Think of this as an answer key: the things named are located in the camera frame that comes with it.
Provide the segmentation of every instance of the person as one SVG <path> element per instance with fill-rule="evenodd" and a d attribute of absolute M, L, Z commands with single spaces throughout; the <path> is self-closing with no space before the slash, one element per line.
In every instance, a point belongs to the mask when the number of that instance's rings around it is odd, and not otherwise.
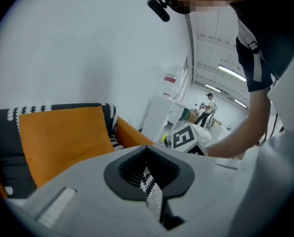
<path fill-rule="evenodd" d="M 267 93 L 273 83 L 271 73 L 279 79 L 294 56 L 294 29 L 291 24 L 293 18 L 287 19 L 294 13 L 291 6 L 294 0 L 165 1 L 169 1 L 172 8 L 180 13 L 229 4 L 235 10 L 238 19 L 254 34 L 258 44 L 255 52 L 236 38 L 238 60 L 244 69 L 250 92 L 249 115 L 230 135 L 207 147 L 208 154 L 212 157 L 230 158 L 244 153 L 266 132 L 270 116 L 270 100 Z M 287 11 L 287 5 L 293 9 Z M 262 56 L 260 64 L 257 65 L 261 69 L 258 79 L 254 78 L 256 52 Z"/>
<path fill-rule="evenodd" d="M 202 123 L 201 123 L 202 128 L 204 128 L 206 120 L 210 116 L 210 113 L 211 113 L 212 109 L 216 106 L 216 103 L 215 103 L 215 100 L 214 100 L 212 94 L 208 93 L 206 96 L 210 100 L 210 103 L 208 105 L 204 105 L 204 108 L 205 108 L 204 112 L 194 122 L 194 124 L 198 124 L 201 120 L 203 120 Z"/>

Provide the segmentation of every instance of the white wall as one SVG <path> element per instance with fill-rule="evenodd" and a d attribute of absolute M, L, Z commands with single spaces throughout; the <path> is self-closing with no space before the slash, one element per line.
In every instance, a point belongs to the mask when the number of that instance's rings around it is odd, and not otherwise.
<path fill-rule="evenodd" d="M 203 102 L 208 104 L 209 100 L 206 96 L 207 93 L 213 94 L 215 103 L 218 106 L 215 118 L 222 122 L 223 127 L 226 128 L 228 125 L 231 125 L 231 131 L 233 131 L 248 116 L 248 112 L 237 107 L 235 104 L 228 102 L 222 97 L 217 96 L 214 92 L 193 85 L 190 86 L 186 93 L 183 104 L 192 108 L 194 107 L 194 104 L 198 104 L 198 106 Z"/>
<path fill-rule="evenodd" d="M 191 85 L 192 81 L 192 68 L 187 68 L 184 78 L 181 82 L 180 89 L 178 90 L 178 93 L 180 94 L 180 98 L 178 99 L 179 102 L 183 102 L 183 99 L 185 98 L 185 95 L 187 93 L 188 88 Z"/>
<path fill-rule="evenodd" d="M 170 65 L 190 48 L 184 15 L 147 0 L 17 0 L 0 24 L 0 109 L 109 102 L 141 127 Z"/>

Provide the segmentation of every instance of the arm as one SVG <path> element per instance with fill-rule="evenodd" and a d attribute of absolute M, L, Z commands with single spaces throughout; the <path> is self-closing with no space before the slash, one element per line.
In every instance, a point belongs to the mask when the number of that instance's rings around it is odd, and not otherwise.
<path fill-rule="evenodd" d="M 267 129 L 270 117 L 270 88 L 250 93 L 250 111 L 247 119 L 220 142 L 207 147 L 209 156 L 230 158 L 253 147 Z"/>

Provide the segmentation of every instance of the ceiling light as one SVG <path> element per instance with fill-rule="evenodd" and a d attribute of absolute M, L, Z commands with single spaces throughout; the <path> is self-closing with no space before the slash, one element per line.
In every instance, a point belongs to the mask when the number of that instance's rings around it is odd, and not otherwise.
<path fill-rule="evenodd" d="M 246 108 L 246 106 L 244 104 L 240 103 L 238 100 L 235 99 L 235 102 Z"/>
<path fill-rule="evenodd" d="M 246 80 L 244 77 L 242 77 L 241 75 L 237 74 L 236 72 L 233 72 L 232 70 L 230 70 L 230 69 L 228 69 L 228 68 L 225 68 L 225 67 L 222 66 L 222 65 L 219 65 L 218 68 L 219 68 L 220 70 L 223 70 L 224 72 L 227 72 L 227 73 L 233 75 L 233 76 L 236 77 L 236 78 L 239 78 L 239 79 L 242 80 L 242 81 L 247 81 L 247 80 Z"/>
<path fill-rule="evenodd" d="M 205 86 L 206 86 L 206 87 L 208 87 L 208 88 L 211 88 L 211 89 L 213 89 L 213 90 L 216 90 L 217 92 L 219 92 L 219 93 L 220 93 L 220 90 L 219 90 L 219 89 L 215 89 L 214 87 L 212 87 L 212 86 L 209 86 L 209 85 L 207 85 L 207 84 L 205 84 Z"/>

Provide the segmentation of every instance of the cardboard box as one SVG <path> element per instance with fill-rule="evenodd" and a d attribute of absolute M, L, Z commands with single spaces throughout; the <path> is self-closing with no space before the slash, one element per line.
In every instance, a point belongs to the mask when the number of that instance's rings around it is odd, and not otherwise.
<path fill-rule="evenodd" d="M 198 118 L 199 118 L 199 116 L 196 115 L 195 113 L 190 113 L 190 115 L 188 117 L 188 121 L 191 123 L 194 123 Z"/>
<path fill-rule="evenodd" d="M 216 120 L 216 119 L 214 119 L 214 121 L 215 121 L 217 124 L 222 125 L 222 122 L 220 122 L 220 121 L 218 121 L 218 120 Z"/>

